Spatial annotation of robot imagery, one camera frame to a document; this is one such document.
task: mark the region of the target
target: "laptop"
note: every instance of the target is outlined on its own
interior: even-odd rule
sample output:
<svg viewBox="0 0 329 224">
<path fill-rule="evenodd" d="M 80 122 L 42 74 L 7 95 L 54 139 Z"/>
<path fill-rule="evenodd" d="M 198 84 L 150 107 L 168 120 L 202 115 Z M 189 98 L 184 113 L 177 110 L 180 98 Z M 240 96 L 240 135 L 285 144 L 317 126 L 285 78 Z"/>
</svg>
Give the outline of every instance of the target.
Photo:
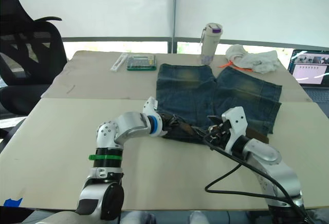
<svg viewBox="0 0 329 224">
<path fill-rule="evenodd" d="M 288 71 L 329 117 L 329 51 L 295 49 Z"/>
</svg>

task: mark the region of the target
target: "white towel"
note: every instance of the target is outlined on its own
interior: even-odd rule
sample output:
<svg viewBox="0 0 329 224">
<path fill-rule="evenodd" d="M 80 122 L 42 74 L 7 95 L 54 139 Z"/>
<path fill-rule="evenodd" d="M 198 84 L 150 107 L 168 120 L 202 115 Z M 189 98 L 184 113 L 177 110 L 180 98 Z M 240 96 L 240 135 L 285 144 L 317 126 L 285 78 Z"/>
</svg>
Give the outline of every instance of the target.
<svg viewBox="0 0 329 224">
<path fill-rule="evenodd" d="M 275 71 L 280 65 L 276 51 L 248 53 L 240 44 L 229 47 L 226 51 L 226 58 L 237 67 L 250 68 L 260 73 Z"/>
</svg>

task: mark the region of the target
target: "blue jeans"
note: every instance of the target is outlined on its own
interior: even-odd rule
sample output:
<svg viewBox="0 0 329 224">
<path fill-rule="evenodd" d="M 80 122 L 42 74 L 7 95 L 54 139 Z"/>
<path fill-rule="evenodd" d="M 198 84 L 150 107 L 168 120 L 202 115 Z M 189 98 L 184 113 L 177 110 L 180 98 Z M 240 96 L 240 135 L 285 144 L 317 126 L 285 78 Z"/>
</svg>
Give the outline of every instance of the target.
<svg viewBox="0 0 329 224">
<path fill-rule="evenodd" d="M 282 86 L 226 67 L 217 78 L 209 66 L 162 64 L 158 73 L 158 112 L 175 114 L 206 129 L 208 115 L 221 116 L 229 108 L 244 108 L 248 127 L 263 135 L 273 132 Z"/>
</svg>

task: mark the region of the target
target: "green band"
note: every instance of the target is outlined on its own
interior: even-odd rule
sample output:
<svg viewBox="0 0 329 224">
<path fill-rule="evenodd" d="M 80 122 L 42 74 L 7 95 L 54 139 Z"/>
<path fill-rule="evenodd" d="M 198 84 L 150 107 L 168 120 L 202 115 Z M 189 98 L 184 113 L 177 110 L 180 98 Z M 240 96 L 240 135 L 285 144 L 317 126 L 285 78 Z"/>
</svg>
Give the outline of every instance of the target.
<svg viewBox="0 0 329 224">
<path fill-rule="evenodd" d="M 90 155 L 89 160 L 103 160 L 103 159 L 113 159 L 113 160 L 122 160 L 122 156 L 114 156 L 114 155 Z"/>
</svg>

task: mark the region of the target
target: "water bottle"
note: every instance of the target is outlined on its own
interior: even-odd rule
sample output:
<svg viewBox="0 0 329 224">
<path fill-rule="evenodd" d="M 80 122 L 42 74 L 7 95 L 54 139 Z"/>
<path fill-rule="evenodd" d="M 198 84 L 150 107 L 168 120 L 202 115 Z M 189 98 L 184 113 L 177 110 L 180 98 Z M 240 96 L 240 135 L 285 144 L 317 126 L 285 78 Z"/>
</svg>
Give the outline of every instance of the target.
<svg viewBox="0 0 329 224">
<path fill-rule="evenodd" d="M 216 23 L 209 23 L 203 29 L 201 35 L 202 49 L 200 55 L 200 62 L 202 65 L 209 65 L 212 62 L 222 33 L 223 27 Z"/>
</svg>

